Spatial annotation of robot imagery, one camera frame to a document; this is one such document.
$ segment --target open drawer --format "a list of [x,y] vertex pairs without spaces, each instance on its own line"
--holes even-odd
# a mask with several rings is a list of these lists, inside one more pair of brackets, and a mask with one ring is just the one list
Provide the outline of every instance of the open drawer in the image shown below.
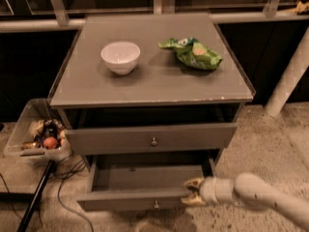
[[95,156],[88,192],[77,198],[86,211],[138,211],[183,207],[183,183],[210,176],[216,151]]
[[68,130],[79,155],[151,153],[227,148],[237,123]]

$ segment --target drawer knob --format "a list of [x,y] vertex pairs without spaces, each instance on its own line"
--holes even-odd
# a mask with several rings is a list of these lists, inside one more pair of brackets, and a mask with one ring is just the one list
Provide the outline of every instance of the drawer knob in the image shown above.
[[155,208],[156,210],[157,210],[157,209],[160,209],[157,200],[154,202],[154,208]]
[[155,137],[153,137],[153,140],[151,141],[151,146],[152,147],[155,147],[155,146],[157,146],[157,141],[155,140]]

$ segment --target bowl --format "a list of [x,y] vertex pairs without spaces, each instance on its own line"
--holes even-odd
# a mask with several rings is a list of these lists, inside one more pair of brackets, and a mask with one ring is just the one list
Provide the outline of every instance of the bowl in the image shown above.
[[114,42],[106,45],[100,56],[110,71],[124,75],[136,67],[140,53],[135,43]]

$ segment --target snack bag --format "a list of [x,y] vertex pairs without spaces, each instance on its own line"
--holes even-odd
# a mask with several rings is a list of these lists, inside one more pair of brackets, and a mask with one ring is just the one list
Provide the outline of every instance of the snack bag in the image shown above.
[[158,46],[160,48],[174,49],[180,61],[196,69],[216,70],[222,61],[222,57],[218,53],[202,45],[194,38],[186,38],[179,41],[170,38],[165,42],[159,43]]

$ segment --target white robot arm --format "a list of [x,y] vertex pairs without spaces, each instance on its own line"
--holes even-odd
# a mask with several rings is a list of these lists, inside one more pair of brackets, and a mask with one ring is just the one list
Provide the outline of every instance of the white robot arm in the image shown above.
[[260,177],[242,173],[235,180],[208,177],[189,180],[192,194],[182,198],[187,205],[231,204],[254,210],[270,208],[309,231],[309,203],[287,195]]

